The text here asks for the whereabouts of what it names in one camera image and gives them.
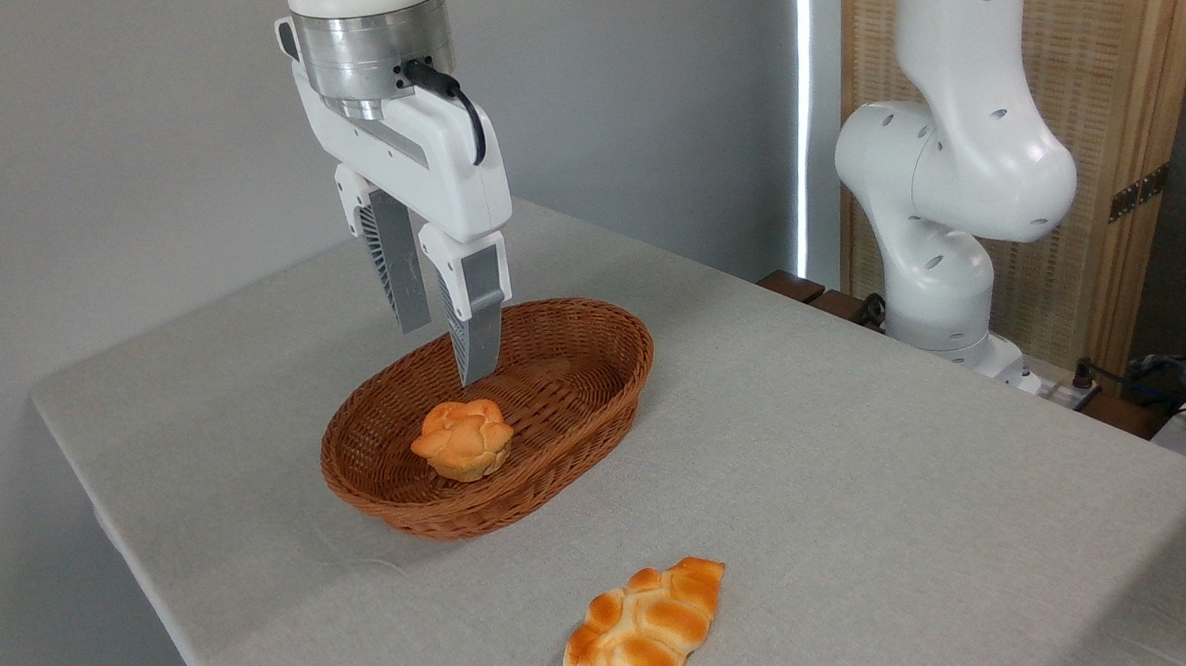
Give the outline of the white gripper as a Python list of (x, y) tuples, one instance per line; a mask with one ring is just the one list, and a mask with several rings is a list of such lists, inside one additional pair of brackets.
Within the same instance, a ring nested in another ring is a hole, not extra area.
[(463, 386), (493, 373), (502, 305), (512, 299), (497, 229), (512, 209), (491, 120), (476, 113), (486, 141), (476, 164), (473, 120), (454, 100), (419, 88), (383, 102), (378, 120), (346, 119), (312, 89), (295, 41), (282, 47), (315, 141), (339, 162), (334, 184), (350, 232), (365, 243), (400, 328), (429, 322), (410, 209), (429, 222), (419, 244), (436, 271)]

